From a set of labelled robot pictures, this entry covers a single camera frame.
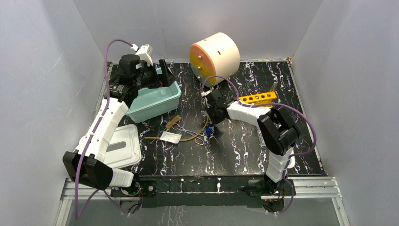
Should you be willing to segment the test tube brush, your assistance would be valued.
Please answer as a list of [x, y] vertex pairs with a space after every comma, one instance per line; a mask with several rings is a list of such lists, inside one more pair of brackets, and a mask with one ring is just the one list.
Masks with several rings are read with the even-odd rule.
[[175, 124], [177, 124], [180, 120], [182, 119], [182, 117], [180, 115], [175, 116], [174, 118], [172, 118], [165, 126], [166, 129], [170, 129], [172, 128]]

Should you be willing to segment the large glass test tube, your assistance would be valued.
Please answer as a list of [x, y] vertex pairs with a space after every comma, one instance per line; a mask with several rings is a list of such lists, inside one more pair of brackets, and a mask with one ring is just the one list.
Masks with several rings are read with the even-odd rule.
[[272, 87], [271, 87], [271, 89], [270, 89], [270, 92], [275, 92], [276, 87], [277, 87], [277, 82], [274, 82]]

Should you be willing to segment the tan rubber tube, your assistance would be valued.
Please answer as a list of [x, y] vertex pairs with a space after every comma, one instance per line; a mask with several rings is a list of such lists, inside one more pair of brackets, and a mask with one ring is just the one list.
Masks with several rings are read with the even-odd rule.
[[[181, 127], [180, 125], [178, 125], [179, 121], [182, 119], [181, 116], [176, 116], [173, 119], [171, 119], [170, 121], [168, 121], [165, 125], [165, 128], [163, 130], [161, 130], [159, 132], [159, 134], [155, 137], [144, 137], [144, 139], [151, 139], [151, 140], [163, 140], [163, 141], [167, 141], [170, 143], [174, 143], [174, 144], [178, 144], [179, 142], [187, 142], [187, 141], [191, 141], [194, 139], [199, 139], [199, 137], [204, 137], [205, 135], [203, 134], [203, 132], [205, 131], [205, 128], [207, 127], [208, 123], [210, 122], [210, 118], [207, 116], [206, 117], [206, 121], [204, 126], [202, 127], [201, 131], [199, 132], [193, 132], [191, 130], [187, 130], [183, 127]], [[180, 131], [181, 133], [186, 133], [188, 135], [190, 135], [190, 137], [188, 138], [183, 138], [182, 134], [176, 134], [176, 133], [172, 133], [172, 132], [168, 132], [168, 130], [170, 129], [174, 129], [177, 131]]]

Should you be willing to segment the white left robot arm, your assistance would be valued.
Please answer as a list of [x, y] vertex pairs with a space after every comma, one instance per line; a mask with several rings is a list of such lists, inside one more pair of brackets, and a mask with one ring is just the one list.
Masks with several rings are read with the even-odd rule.
[[104, 163], [106, 150], [119, 121], [139, 96], [142, 89], [161, 89], [174, 85], [175, 76], [164, 59], [156, 68], [138, 54], [123, 55], [118, 70], [106, 77], [106, 97], [91, 124], [87, 134], [72, 152], [65, 152], [63, 163], [75, 185], [80, 184], [105, 190], [122, 187], [129, 196], [140, 192], [137, 176], [122, 169], [115, 169]]

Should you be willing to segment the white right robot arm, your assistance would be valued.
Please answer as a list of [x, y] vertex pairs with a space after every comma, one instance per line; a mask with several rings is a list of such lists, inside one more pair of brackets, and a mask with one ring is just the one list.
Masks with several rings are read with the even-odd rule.
[[256, 126], [270, 151], [270, 160], [265, 175], [265, 190], [277, 195], [283, 190], [285, 168], [289, 155], [301, 132], [284, 107], [255, 107], [239, 100], [224, 97], [218, 89], [201, 92], [205, 99], [205, 111], [213, 124], [226, 119], [239, 120]]

